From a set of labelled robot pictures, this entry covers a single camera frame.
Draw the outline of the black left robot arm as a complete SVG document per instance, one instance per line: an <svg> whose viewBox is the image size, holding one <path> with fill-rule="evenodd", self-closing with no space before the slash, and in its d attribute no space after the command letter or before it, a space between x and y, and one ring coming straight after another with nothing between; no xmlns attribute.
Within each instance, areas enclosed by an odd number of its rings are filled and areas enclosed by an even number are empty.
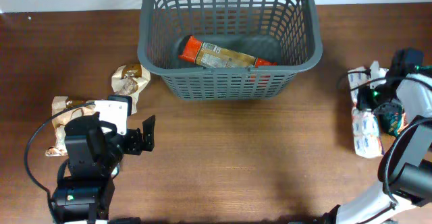
<svg viewBox="0 0 432 224"><path fill-rule="evenodd" d="M155 147L156 117L142 122L142 129L117 133L114 123L99 114L78 117L65 126L68 160L59 168L53 211L60 223L96 223L109 219L115 191L114 169L125 155L140 155Z"/></svg>

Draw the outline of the green white snack bag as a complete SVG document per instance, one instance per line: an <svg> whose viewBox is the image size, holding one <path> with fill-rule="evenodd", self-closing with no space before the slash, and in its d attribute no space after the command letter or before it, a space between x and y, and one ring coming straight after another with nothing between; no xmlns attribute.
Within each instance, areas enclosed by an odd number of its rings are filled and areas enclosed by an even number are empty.
<svg viewBox="0 0 432 224"><path fill-rule="evenodd" d="M390 76L386 83L396 88L400 101L397 111L378 111L382 128L398 136L417 116L431 116L431 66L419 66L401 76Z"/></svg>

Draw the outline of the orange tan cracker package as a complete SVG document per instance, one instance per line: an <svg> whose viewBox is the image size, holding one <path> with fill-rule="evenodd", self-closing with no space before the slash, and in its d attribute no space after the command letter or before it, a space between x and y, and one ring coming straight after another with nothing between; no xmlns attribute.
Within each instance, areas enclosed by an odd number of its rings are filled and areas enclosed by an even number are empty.
<svg viewBox="0 0 432 224"><path fill-rule="evenodd" d="M257 68L277 65L276 62L203 42L192 35L185 36L181 41L178 48L178 58L210 68Z"/></svg>

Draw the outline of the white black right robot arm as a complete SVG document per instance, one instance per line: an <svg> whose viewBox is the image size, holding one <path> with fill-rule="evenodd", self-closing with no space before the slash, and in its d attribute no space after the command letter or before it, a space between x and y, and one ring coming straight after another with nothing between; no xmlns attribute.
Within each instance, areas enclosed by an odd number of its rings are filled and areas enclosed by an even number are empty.
<svg viewBox="0 0 432 224"><path fill-rule="evenodd" d="M316 223L393 223L398 213L431 203L431 67L422 51L395 52L384 69L377 62L345 74L353 100L354 148L383 158L378 180L360 196L333 207Z"/></svg>

